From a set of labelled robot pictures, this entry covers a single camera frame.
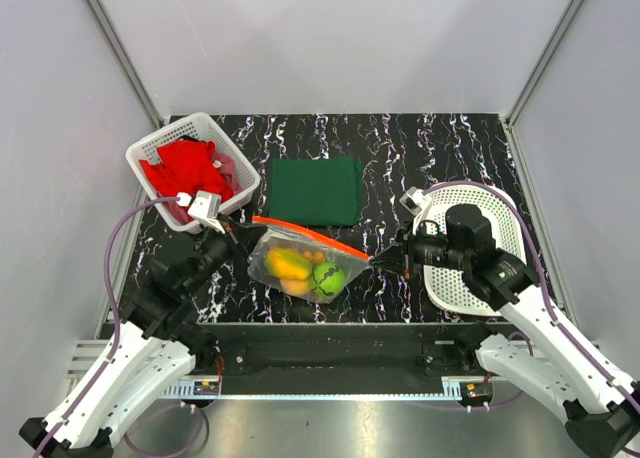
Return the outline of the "orange toy fried snack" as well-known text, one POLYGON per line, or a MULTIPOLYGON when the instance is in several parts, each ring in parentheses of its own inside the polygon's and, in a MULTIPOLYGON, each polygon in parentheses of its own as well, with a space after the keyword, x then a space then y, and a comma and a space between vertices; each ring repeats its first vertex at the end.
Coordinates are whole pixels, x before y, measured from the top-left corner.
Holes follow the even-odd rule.
POLYGON ((309 261, 310 263, 312 263, 314 266, 317 266, 319 264, 322 264, 326 261, 325 255, 323 252, 321 251, 304 251, 302 253, 302 256, 309 261))

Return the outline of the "yellow green toy mango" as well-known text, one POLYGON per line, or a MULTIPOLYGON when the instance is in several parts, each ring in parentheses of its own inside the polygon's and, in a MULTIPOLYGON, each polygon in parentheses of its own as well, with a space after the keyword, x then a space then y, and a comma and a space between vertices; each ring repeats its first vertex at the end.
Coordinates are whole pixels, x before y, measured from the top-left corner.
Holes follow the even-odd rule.
POLYGON ((306 280, 310 277, 313 269, 312 263, 301 254, 285 248, 269 250, 264 263, 267 271, 278 279, 306 280))

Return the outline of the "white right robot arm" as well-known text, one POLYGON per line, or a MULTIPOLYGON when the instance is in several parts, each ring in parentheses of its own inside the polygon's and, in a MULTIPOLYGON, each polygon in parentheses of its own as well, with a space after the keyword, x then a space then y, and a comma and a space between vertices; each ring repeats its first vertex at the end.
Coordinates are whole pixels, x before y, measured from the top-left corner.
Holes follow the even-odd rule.
POLYGON ((454 362, 466 374, 483 368, 516 385, 558 417, 589 457, 614 457, 639 433, 639 382, 617 367, 551 302, 538 274, 498 248, 490 221, 472 204, 399 230, 370 263, 408 275, 426 266, 460 272, 466 288, 514 324, 543 353, 539 361, 484 325, 460 335, 454 362))

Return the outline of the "clear zip top bag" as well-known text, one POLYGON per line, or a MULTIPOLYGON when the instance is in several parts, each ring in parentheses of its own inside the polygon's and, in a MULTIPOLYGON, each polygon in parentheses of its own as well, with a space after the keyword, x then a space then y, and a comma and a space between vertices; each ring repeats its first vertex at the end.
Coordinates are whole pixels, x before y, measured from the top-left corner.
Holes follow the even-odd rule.
POLYGON ((369 268, 367 254, 310 229, 262 216, 253 223, 266 232, 250 255, 249 277, 291 297, 330 304, 369 268))

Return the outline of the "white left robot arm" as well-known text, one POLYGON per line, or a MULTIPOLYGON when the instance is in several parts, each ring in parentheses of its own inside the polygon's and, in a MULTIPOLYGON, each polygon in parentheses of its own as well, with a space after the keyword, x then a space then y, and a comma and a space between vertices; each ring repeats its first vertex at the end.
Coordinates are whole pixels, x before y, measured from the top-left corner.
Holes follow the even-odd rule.
POLYGON ((266 233, 221 220, 201 239, 179 234, 152 257, 147 277, 114 313, 112 337, 91 368, 45 417, 19 435, 37 457, 110 457, 127 425, 170 384, 219 367, 215 335, 198 324, 193 296, 223 264, 247 260, 266 233))

